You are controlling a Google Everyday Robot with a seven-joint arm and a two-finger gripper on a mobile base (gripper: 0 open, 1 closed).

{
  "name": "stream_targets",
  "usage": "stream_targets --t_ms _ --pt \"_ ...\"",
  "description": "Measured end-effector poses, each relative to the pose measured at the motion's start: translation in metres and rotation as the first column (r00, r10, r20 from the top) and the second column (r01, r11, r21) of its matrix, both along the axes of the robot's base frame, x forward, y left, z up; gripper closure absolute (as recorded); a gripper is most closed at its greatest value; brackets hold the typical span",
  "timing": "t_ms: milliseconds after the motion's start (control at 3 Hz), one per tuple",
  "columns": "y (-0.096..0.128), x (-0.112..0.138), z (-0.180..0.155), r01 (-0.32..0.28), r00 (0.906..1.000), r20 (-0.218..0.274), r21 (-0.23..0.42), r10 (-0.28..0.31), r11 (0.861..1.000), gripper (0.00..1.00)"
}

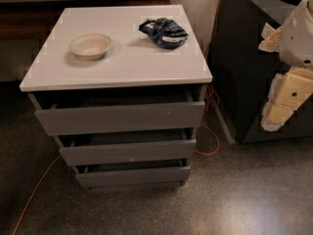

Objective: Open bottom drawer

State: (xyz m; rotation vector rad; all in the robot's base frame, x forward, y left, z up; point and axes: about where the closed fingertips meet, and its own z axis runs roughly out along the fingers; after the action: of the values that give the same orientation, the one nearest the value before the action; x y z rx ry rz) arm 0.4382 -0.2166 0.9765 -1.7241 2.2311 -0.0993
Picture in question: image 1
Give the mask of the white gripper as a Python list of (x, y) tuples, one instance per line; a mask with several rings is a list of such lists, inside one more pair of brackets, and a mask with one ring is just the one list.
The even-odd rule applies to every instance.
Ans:
[(265, 131), (279, 130), (313, 94), (313, 0), (301, 0), (282, 27), (263, 39), (258, 49), (278, 52), (282, 62), (293, 66), (272, 80), (262, 111)]

